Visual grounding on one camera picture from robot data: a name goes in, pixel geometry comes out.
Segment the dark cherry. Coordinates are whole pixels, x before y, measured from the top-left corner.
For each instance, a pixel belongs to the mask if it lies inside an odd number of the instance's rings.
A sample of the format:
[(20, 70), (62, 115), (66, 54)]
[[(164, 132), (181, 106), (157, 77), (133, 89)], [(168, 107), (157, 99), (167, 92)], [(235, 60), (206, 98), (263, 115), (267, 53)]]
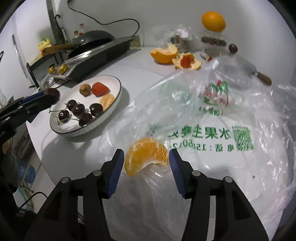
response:
[(66, 107), (67, 107), (67, 109), (69, 109), (69, 111), (73, 111), (73, 109), (76, 105), (77, 105), (77, 101), (74, 99), (71, 99), (66, 103)]
[(74, 108), (72, 109), (72, 113), (74, 114), (74, 116), (79, 117), (82, 114), (85, 113), (85, 106), (84, 104), (78, 103), (74, 106)]
[(93, 120), (93, 116), (90, 113), (83, 113), (78, 116), (79, 126), (84, 126)]
[(102, 113), (104, 112), (103, 106), (99, 103), (91, 104), (91, 106), (89, 107), (89, 110), (91, 114), (95, 117), (102, 115)]
[(58, 120), (62, 123), (66, 123), (70, 119), (69, 111), (67, 110), (61, 110), (58, 114)]

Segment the dark cherry top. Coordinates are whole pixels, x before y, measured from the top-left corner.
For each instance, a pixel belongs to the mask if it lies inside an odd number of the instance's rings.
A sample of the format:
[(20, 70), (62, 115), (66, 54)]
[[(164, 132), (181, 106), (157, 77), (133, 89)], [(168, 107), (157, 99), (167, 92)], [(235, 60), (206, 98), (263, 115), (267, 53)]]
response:
[(67, 107), (67, 109), (69, 109), (69, 111), (73, 111), (73, 109), (76, 105), (77, 105), (77, 101), (74, 99), (71, 99), (66, 103), (66, 107)]

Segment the red strawberry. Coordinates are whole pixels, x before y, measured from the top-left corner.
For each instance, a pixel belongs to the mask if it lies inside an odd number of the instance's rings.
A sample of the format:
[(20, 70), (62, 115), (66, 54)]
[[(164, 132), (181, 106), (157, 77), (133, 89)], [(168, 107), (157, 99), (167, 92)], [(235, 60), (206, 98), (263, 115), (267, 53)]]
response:
[(94, 94), (96, 97), (104, 96), (109, 92), (110, 89), (101, 82), (96, 82), (92, 85), (92, 94)]
[(79, 88), (79, 92), (82, 96), (87, 97), (92, 94), (92, 87), (89, 84), (82, 84)]

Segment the orange segment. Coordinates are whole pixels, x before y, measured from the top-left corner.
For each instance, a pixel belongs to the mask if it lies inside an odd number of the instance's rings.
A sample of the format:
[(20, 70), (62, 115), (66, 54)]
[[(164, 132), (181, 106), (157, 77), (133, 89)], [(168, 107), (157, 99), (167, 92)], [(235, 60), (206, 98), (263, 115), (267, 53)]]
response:
[(106, 94), (100, 99), (99, 103), (102, 105), (103, 111), (106, 111), (114, 101), (115, 97), (113, 94)]
[(168, 166), (168, 149), (155, 138), (142, 138), (133, 143), (125, 155), (125, 171), (135, 176), (150, 164)]

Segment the white plate dark rim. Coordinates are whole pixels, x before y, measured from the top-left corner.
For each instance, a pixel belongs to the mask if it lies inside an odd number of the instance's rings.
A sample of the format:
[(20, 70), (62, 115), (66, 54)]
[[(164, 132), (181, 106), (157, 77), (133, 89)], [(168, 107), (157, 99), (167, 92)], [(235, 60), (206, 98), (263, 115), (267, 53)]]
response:
[[(89, 107), (93, 103), (99, 103), (100, 99), (102, 99), (103, 96), (96, 97), (94, 94), (91, 94), (87, 97), (84, 97), (80, 94), (79, 88), (82, 84), (89, 84), (92, 87), (92, 85), (96, 82), (101, 82), (102, 84), (106, 85), (110, 89), (110, 92), (108, 94), (113, 94), (115, 97), (115, 101), (106, 111), (102, 113), (102, 115), (97, 117), (93, 116), (93, 120), (91, 122), (84, 126), (79, 126), (78, 117), (74, 116), (74, 114), (71, 111), (69, 111), (69, 109), (67, 109), (66, 103), (69, 100), (74, 99), (77, 101), (77, 103), (84, 104), (85, 113), (91, 114)], [(111, 116), (111, 114), (114, 112), (120, 101), (121, 93), (121, 82), (118, 78), (114, 76), (99, 76), (79, 83), (78, 85), (74, 86), (71, 90), (67, 91), (65, 94), (62, 94), (59, 101), (55, 104), (53, 109), (50, 109), (51, 129), (55, 133), (66, 137), (80, 136), (93, 130)], [(58, 114), (61, 110), (69, 111), (70, 119), (66, 123), (62, 123), (58, 120)]]

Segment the black induction cooker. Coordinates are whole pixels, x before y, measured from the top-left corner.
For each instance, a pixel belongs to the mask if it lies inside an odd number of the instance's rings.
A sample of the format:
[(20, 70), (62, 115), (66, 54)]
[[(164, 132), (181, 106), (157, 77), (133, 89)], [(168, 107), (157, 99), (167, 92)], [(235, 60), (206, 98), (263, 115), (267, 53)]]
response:
[(127, 52), (135, 38), (135, 36), (118, 38), (66, 60), (54, 67), (53, 73), (47, 73), (42, 78), (41, 88), (51, 86), (55, 80), (81, 82), (85, 76)]

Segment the yellow container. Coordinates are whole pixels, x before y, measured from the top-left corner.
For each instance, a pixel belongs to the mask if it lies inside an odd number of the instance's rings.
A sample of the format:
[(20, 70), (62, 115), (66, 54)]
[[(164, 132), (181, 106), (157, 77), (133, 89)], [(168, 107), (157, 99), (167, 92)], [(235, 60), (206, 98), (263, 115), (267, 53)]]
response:
[(41, 39), (41, 41), (39, 42), (38, 44), (38, 50), (40, 52), (42, 52), (45, 48), (47, 47), (51, 47), (52, 44), (51, 44), (51, 41), (50, 39), (46, 36), (46, 37), (43, 37), (43, 39)]

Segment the clear printed plastic bag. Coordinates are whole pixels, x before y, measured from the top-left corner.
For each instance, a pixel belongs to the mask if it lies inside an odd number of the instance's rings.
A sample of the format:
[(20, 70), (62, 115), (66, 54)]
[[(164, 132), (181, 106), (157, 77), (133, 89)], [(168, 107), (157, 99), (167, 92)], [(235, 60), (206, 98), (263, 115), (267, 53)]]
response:
[[(98, 154), (153, 138), (175, 148), (193, 169), (231, 176), (273, 238), (295, 192), (295, 87), (264, 85), (218, 58), (198, 71), (173, 73), (140, 93), (103, 130)], [(123, 170), (104, 202), (116, 240), (179, 240), (189, 201), (177, 191), (168, 166), (150, 158), (131, 175)]]

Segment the black wok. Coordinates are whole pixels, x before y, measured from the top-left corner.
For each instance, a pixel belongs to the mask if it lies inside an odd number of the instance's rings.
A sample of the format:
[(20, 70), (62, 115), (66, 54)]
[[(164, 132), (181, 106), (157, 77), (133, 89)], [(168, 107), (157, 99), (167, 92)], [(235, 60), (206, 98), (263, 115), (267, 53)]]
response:
[(42, 50), (42, 54), (50, 55), (70, 50), (70, 53), (67, 55), (67, 59), (70, 59), (113, 40), (115, 40), (115, 37), (112, 34), (102, 30), (94, 30), (79, 36), (72, 44), (45, 47)]

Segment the orange peel piece right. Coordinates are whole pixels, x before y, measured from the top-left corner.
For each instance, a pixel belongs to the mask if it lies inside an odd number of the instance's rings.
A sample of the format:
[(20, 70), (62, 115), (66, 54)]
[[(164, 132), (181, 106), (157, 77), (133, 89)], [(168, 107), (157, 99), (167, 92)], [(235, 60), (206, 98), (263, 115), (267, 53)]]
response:
[(178, 69), (199, 70), (202, 66), (202, 62), (196, 60), (192, 53), (180, 53), (172, 63)]

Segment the metal pot lid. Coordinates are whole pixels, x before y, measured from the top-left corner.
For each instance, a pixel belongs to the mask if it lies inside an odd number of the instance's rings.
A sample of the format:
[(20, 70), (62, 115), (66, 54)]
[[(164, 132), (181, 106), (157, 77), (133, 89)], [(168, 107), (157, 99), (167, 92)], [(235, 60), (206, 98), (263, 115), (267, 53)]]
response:
[(215, 59), (214, 69), (225, 77), (238, 79), (240, 75), (246, 75), (250, 78), (257, 77), (263, 84), (271, 85), (272, 81), (267, 76), (258, 72), (256, 67), (240, 56), (238, 47), (235, 44), (230, 44), (227, 48), (209, 48), (206, 49), (206, 54)]

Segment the orange peel half left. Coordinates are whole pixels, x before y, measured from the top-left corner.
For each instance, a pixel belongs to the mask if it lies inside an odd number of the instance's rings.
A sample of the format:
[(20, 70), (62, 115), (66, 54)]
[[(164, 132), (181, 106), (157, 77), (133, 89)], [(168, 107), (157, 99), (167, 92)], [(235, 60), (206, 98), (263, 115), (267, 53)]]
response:
[(154, 48), (150, 51), (153, 59), (160, 64), (171, 64), (173, 59), (178, 55), (178, 48), (176, 45), (167, 43), (167, 48)]

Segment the crumpled small plastic wrap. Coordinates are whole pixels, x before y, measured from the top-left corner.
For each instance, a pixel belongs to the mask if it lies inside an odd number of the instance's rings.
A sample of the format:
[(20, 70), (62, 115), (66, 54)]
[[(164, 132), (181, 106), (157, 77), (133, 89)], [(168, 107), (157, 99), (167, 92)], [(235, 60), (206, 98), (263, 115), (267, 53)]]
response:
[(167, 44), (175, 45), (180, 53), (196, 52), (200, 47), (198, 35), (191, 27), (182, 24), (164, 31), (159, 46), (166, 47)]

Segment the whole orange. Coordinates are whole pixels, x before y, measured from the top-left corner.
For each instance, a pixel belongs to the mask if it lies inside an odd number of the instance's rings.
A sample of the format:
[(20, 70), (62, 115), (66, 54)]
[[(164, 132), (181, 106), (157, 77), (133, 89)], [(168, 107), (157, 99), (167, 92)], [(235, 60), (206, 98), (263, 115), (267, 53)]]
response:
[(226, 21), (224, 17), (215, 11), (208, 11), (204, 13), (201, 21), (204, 28), (212, 32), (220, 33), (226, 28)]

